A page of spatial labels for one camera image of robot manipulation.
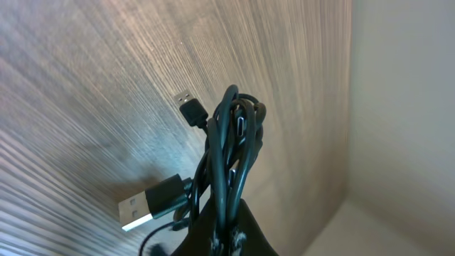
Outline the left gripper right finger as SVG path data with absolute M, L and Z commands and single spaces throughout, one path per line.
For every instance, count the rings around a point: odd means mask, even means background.
M 230 256 L 278 256 L 243 199 L 234 224 L 230 232 Z

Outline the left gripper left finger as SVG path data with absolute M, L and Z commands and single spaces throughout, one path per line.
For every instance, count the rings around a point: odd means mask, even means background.
M 215 203 L 210 198 L 200 212 L 196 223 L 171 256 L 221 255 L 223 244 L 217 234 Z

